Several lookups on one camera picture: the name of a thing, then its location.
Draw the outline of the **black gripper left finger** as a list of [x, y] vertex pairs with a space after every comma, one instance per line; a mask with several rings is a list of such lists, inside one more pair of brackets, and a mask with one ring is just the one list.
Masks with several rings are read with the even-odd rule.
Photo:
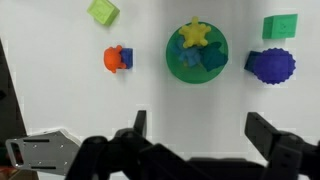
[[169, 149], [146, 139], [147, 112], [137, 112], [131, 128], [108, 140], [91, 136], [83, 141], [65, 180], [110, 180], [122, 172], [129, 180], [187, 180], [187, 165]]

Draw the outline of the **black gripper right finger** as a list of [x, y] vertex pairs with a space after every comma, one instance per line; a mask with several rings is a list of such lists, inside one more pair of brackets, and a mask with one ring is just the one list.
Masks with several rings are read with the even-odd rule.
[[248, 112], [245, 135], [268, 162], [260, 180], [320, 180], [319, 145], [276, 129], [257, 112]]

